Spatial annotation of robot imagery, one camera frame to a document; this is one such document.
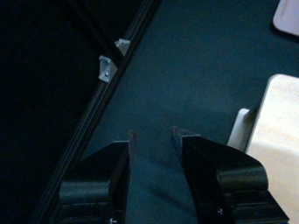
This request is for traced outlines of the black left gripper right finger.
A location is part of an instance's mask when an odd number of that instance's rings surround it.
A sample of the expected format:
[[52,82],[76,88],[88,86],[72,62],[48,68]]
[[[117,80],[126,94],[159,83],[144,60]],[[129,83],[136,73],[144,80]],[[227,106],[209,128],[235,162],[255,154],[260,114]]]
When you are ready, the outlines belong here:
[[199,224],[288,224],[256,159],[177,127],[172,128],[172,145]]

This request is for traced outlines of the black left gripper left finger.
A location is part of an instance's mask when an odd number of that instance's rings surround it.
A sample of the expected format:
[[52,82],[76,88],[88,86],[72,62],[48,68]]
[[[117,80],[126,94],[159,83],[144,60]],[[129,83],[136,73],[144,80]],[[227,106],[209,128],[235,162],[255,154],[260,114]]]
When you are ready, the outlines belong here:
[[136,133],[77,162],[60,182],[57,224],[125,224]]

